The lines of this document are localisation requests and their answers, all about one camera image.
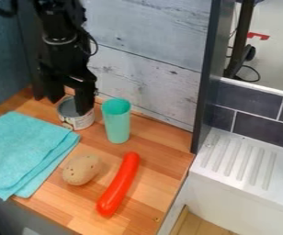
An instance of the tile backsplash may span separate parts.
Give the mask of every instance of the tile backsplash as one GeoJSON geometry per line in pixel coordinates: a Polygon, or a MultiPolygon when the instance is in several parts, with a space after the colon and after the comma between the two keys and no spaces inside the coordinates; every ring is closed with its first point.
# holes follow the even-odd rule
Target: tile backsplash
{"type": "Polygon", "coordinates": [[[283,95],[221,82],[209,123],[283,147],[283,95]]]}

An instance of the teal cup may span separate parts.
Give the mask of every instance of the teal cup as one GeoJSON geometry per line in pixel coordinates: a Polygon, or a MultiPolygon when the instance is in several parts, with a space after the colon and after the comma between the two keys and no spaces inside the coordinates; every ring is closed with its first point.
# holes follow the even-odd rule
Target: teal cup
{"type": "Polygon", "coordinates": [[[124,143],[130,137],[130,102],[122,98],[109,99],[101,106],[108,140],[124,143]]]}

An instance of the toy hot dog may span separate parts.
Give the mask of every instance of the toy hot dog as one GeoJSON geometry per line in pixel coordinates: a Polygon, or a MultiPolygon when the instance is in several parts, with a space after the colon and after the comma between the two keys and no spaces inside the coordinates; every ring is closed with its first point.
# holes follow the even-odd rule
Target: toy hot dog
{"type": "Polygon", "coordinates": [[[118,174],[113,179],[106,192],[98,199],[96,210],[105,217],[112,216],[128,192],[140,162],[136,152],[124,155],[118,174]]]}

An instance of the potato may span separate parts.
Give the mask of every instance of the potato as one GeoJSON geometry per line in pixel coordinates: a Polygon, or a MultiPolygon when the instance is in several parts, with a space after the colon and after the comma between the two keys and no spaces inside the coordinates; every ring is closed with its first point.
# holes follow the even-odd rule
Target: potato
{"type": "Polygon", "coordinates": [[[70,185],[83,185],[94,178],[101,169],[101,161],[96,156],[77,156],[64,167],[63,180],[70,185]]]}

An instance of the light blue towel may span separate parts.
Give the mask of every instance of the light blue towel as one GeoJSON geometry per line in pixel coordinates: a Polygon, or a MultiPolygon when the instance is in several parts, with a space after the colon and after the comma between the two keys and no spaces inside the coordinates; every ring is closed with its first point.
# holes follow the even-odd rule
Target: light blue towel
{"type": "Polygon", "coordinates": [[[10,112],[0,117],[0,197],[29,197],[78,143],[69,129],[10,112]]]}

